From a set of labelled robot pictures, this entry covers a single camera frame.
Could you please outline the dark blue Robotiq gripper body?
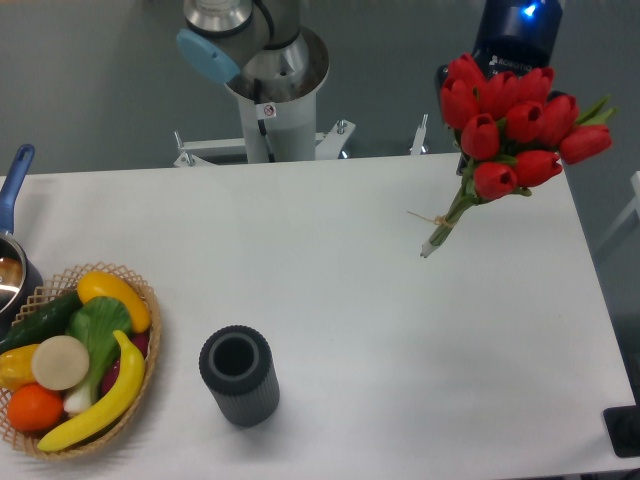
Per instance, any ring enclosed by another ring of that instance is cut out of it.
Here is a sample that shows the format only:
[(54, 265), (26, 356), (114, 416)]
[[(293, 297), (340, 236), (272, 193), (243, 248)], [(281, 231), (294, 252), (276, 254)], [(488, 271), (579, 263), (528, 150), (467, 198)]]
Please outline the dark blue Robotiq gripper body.
[(485, 78), (549, 66), (564, 7), (559, 0), (486, 1), (471, 52)]

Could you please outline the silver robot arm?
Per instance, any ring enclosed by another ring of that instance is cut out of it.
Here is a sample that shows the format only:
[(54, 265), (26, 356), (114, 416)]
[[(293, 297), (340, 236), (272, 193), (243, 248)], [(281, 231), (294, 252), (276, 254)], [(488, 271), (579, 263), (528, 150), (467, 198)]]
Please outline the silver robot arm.
[[(471, 58), (482, 74), (525, 75), (546, 67), (564, 13), (562, 1), (488, 1)], [(176, 37), (185, 61), (236, 98), (239, 139), (177, 143), (178, 167), (214, 156), (251, 163), (344, 159), (353, 123), (316, 130), (316, 94), (329, 72), (322, 39), (300, 23), (298, 1), (187, 1)]]

